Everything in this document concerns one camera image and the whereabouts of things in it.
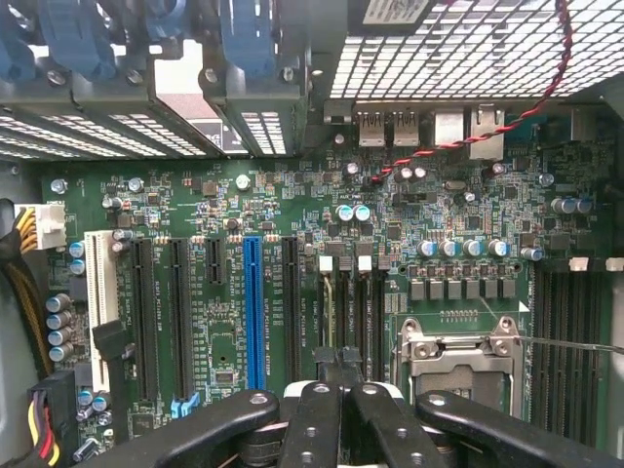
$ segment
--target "red wire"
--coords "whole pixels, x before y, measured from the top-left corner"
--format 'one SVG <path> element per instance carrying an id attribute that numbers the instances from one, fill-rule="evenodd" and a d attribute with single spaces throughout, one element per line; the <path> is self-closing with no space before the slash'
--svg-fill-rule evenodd
<path id="1" fill-rule="evenodd" d="M 485 141 L 486 139 L 490 139 L 492 137 L 505 134 L 509 131 L 516 129 L 520 124 L 523 123 L 523 121 L 526 118 L 537 114 L 541 110 L 542 106 L 544 105 L 544 102 L 546 102 L 546 100 L 555 92 L 559 84 L 564 79 L 564 75 L 566 74 L 566 70 L 567 70 L 567 65 L 569 63 L 569 60 L 572 57 L 572 33 L 573 31 L 572 31 L 571 19 L 569 17 L 569 12 L 567 11 L 567 1 L 558 0 L 557 3 L 558 3 L 558 12 L 559 12 L 559 23 L 561 24 L 562 29 L 564 30 L 564 42 L 563 42 L 564 51 L 562 52 L 562 59 L 559 65 L 557 65 L 557 73 L 553 77 L 553 80 L 550 86 L 546 88 L 546 90 L 544 90 L 544 94 L 542 95 L 542 97 L 533 105 L 531 109 L 526 110 L 516 120 L 510 122 L 506 126 L 498 127 L 493 132 L 489 132 L 489 133 L 479 135 L 479 136 L 469 136 L 466 139 L 463 139 L 460 141 L 454 141 L 453 143 L 439 144 L 429 149 L 419 149 L 415 151 L 408 158 L 399 159 L 395 161 L 392 164 L 392 166 L 381 169 L 381 174 L 374 176 L 372 180 L 379 181 L 382 177 L 390 175 L 393 169 L 396 168 L 397 166 L 402 166 L 404 164 L 410 163 L 413 158 L 433 156 L 434 154 L 440 151 L 444 151 L 447 149 L 462 148 L 464 146 L 468 146 L 469 144 L 477 143 L 479 141 Z"/>
<path id="2" fill-rule="evenodd" d="M 46 459 L 50 452 L 50 448 L 52 447 L 52 429 L 50 427 L 50 415 L 48 414 L 48 409 L 46 408 L 46 425 L 48 426 L 48 431 L 46 434 L 46 443 L 41 447 L 41 451 L 39 454 L 43 459 Z"/>

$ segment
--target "white power connector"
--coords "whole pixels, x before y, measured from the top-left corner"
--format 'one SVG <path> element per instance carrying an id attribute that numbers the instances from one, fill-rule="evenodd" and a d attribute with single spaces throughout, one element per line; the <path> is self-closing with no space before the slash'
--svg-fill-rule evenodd
<path id="1" fill-rule="evenodd" d="M 65 247 L 67 235 L 65 230 L 65 205 L 15 205 L 16 216 L 22 208 L 32 208 L 35 211 L 35 226 L 37 234 L 37 251 Z"/>

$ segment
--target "blue plastic latch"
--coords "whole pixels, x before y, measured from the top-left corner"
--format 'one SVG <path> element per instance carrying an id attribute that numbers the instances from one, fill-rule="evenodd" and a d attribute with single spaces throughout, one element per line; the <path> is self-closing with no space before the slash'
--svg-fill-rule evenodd
<path id="1" fill-rule="evenodd" d="M 225 59 L 241 68 L 249 78 L 275 75 L 270 0 L 260 0 L 258 5 L 254 0 L 220 0 L 220 9 Z"/>
<path id="2" fill-rule="evenodd" d="M 182 406 L 182 403 L 180 403 L 178 400 L 172 401 L 172 410 L 171 410 L 172 419 L 178 419 L 179 417 L 181 417 L 181 413 L 180 413 L 181 406 Z"/>
<path id="3" fill-rule="evenodd" d="M 39 22 L 50 55 L 89 81 L 115 76 L 115 56 L 96 0 L 39 0 Z"/>
<path id="4" fill-rule="evenodd" d="M 186 0 L 147 0 L 145 25 L 152 41 L 177 37 L 187 29 Z"/>
<path id="5" fill-rule="evenodd" d="M 193 408 L 197 407 L 199 407 L 199 393 L 193 394 L 188 402 L 182 403 L 181 417 L 188 416 L 193 411 Z"/>
<path id="6" fill-rule="evenodd" d="M 35 77 L 35 57 L 25 42 L 24 31 L 9 10 L 0 2 L 0 79 L 7 83 L 32 80 Z"/>

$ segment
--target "blue pcie slot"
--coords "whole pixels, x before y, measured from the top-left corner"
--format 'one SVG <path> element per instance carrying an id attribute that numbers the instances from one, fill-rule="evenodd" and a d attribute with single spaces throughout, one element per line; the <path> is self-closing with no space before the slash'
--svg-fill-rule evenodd
<path id="1" fill-rule="evenodd" d="M 264 293 L 262 239 L 243 239 L 245 313 L 247 319 L 247 379 L 249 388 L 264 389 Z"/>

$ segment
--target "white label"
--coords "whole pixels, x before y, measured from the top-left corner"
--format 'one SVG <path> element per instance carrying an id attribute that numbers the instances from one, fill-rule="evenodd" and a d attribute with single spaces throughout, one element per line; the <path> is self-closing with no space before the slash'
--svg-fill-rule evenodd
<path id="1" fill-rule="evenodd" d="M 429 0 L 370 0 L 364 24 L 414 24 Z"/>

